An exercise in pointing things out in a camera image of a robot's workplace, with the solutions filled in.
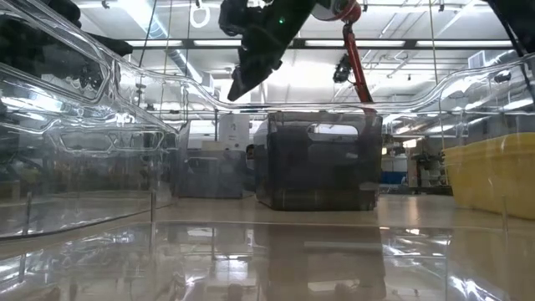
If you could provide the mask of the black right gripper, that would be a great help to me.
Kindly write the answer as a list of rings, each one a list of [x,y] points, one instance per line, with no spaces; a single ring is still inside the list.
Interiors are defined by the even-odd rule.
[[[239,62],[227,94],[231,102],[250,92],[278,70],[290,42],[311,14],[316,0],[268,0],[250,6],[248,0],[223,0],[218,24],[229,37],[239,35]]]

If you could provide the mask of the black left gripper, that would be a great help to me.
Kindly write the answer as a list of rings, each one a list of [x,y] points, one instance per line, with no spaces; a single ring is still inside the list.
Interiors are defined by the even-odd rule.
[[[120,57],[133,53],[126,41],[89,33],[97,47]],[[51,85],[93,99],[104,81],[101,65],[69,47],[20,13],[0,3],[0,64],[6,64]]]

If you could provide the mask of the yellow plastic basket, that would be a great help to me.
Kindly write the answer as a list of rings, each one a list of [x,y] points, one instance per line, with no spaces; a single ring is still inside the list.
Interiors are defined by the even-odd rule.
[[[444,150],[456,204],[535,220],[535,149],[466,145]]]
[[[443,150],[446,159],[454,157],[528,156],[535,155],[535,132],[503,135]]]

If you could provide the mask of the white poster board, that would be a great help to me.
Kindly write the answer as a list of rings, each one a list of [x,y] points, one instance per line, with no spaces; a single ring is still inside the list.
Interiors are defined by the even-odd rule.
[[[231,151],[245,151],[249,144],[250,116],[225,114],[219,117],[218,140]]]

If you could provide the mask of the silver and red lamp head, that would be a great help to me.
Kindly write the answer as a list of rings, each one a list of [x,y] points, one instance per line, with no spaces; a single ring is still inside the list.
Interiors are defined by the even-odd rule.
[[[354,23],[359,20],[362,8],[356,0],[318,0],[312,15],[320,21],[342,20]]]

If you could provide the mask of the smoke grey plastic bin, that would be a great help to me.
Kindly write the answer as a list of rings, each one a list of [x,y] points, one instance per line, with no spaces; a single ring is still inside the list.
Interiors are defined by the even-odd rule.
[[[383,119],[272,112],[253,136],[256,197],[277,211],[372,211],[379,196]]]

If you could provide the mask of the blue storage bin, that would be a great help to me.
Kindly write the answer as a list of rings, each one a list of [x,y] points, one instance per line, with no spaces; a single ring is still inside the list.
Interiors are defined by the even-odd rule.
[[[406,179],[406,171],[382,171],[380,183],[387,185],[400,185]]]

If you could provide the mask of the silver ventilation duct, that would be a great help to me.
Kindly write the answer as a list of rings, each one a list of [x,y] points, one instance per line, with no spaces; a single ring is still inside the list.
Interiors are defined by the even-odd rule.
[[[155,47],[158,41],[162,42],[166,58],[170,59],[184,76],[201,83],[202,75],[188,62],[187,52],[171,47],[171,20],[168,19],[165,26],[159,19],[156,14],[157,2],[158,0],[120,0],[120,6],[145,32],[145,38],[140,43],[143,48]]]

